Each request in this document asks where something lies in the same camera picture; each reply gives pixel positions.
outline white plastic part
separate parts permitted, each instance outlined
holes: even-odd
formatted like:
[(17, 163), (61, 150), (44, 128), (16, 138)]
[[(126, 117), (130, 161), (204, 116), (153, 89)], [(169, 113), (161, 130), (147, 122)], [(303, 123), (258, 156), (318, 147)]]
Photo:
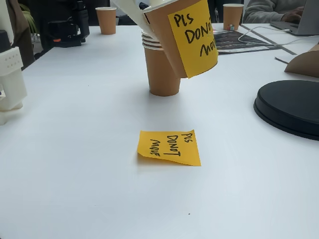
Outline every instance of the white plastic part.
[(150, 0), (150, 6), (158, 6), (162, 4), (164, 0)]
[(18, 47), (0, 54), (0, 111), (12, 110), (26, 97), (26, 88), (21, 72), (23, 66)]
[(18, 47), (0, 53), (0, 77), (21, 69), (23, 66)]
[(126, 13), (144, 32), (147, 32), (151, 37), (156, 38), (145, 15), (142, 10), (136, 6), (135, 2), (131, 0), (113, 0), (113, 3)]
[(4, 125), (6, 123), (6, 117), (4, 113), (0, 112), (0, 125)]
[(0, 0), (0, 30), (5, 30), (7, 32), (10, 44), (12, 45), (14, 35), (5, 0)]
[(23, 103), (22, 103), (22, 101), (19, 103), (19, 104), (17, 104), (15, 107), (13, 107), (13, 110), (19, 110), (19, 109), (21, 109), (23, 107)]

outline green plant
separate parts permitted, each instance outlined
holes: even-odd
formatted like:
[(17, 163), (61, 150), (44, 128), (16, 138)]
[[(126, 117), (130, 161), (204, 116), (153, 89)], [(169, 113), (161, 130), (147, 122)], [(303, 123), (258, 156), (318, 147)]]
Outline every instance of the green plant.
[(30, 9), (26, 5), (23, 5), (23, 4), (20, 4), (20, 8), (23, 12), (25, 19), (29, 23), (31, 33), (39, 33), (38, 30), (36, 29), (34, 19), (31, 16)]

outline paper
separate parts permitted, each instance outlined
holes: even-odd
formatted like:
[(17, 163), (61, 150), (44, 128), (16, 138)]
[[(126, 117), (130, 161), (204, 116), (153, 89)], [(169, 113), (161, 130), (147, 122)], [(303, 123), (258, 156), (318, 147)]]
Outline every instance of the paper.
[(214, 33), (218, 53), (240, 53), (279, 49), (279, 47), (276, 46), (256, 45), (255, 43), (267, 44), (267, 42), (247, 35), (242, 37), (242, 40), (246, 42), (240, 42), (238, 41), (238, 38), (241, 36), (243, 36), (243, 34), (238, 31)]
[(199, 75), (217, 64), (207, 0), (168, 15), (178, 51), (188, 78)]
[(201, 166), (195, 132), (141, 131), (138, 153), (192, 166)]
[(292, 59), (285, 72), (313, 76), (319, 78), (319, 46), (314, 46), (309, 52), (305, 52)]

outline cup rim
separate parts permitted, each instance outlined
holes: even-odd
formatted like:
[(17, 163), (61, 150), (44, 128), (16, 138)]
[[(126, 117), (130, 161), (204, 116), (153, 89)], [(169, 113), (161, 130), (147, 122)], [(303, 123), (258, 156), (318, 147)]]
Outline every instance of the cup rim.
[(153, 43), (160, 43), (160, 41), (158, 41), (158, 40), (154, 40), (153, 38), (148, 38), (148, 37), (145, 37), (143, 35), (142, 35), (142, 39), (145, 41), (153, 42)]
[(144, 45), (144, 43), (142, 43), (142, 46), (143, 46), (144, 48), (148, 48), (148, 49), (151, 49), (151, 50), (164, 51), (163, 48), (146, 46), (146, 45)]
[(244, 5), (243, 4), (237, 4), (237, 3), (228, 3), (228, 4), (224, 4), (223, 6), (241, 7), (241, 6), (244, 6)]
[(160, 5), (149, 6), (149, 7), (145, 8), (145, 9), (143, 10), (143, 13), (147, 13), (147, 12), (150, 12), (150, 11), (153, 11), (153, 10), (156, 10), (156, 9), (159, 9), (159, 8), (161, 8), (161, 7), (163, 7), (163, 6), (166, 6), (166, 5), (171, 4), (171, 3), (173, 3), (173, 2), (176, 2), (176, 1), (178, 1), (178, 0), (165, 0), (165, 1), (163, 1), (163, 3), (161, 3)]
[(102, 6), (102, 7), (95, 8), (96, 11), (111, 11), (116, 9), (117, 7), (114, 7), (114, 6)]
[(147, 32), (145, 32), (145, 31), (143, 31), (142, 30), (142, 36), (148, 36), (150, 39), (153, 39), (153, 40), (157, 40), (158, 41), (158, 39), (157, 38), (154, 38), (154, 37), (151, 37)]
[(160, 43), (148, 42), (148, 41), (145, 41), (144, 39), (142, 39), (142, 43), (147, 44), (147, 45), (160, 46), (161, 47)]

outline person's hand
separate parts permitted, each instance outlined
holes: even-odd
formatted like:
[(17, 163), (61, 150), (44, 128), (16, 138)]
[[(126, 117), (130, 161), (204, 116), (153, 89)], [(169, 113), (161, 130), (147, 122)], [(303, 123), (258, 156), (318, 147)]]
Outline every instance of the person's hand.
[(281, 21), (287, 21), (287, 22), (300, 22), (301, 16), (304, 12), (304, 6), (300, 6), (290, 12), (287, 12), (283, 18), (281, 18)]

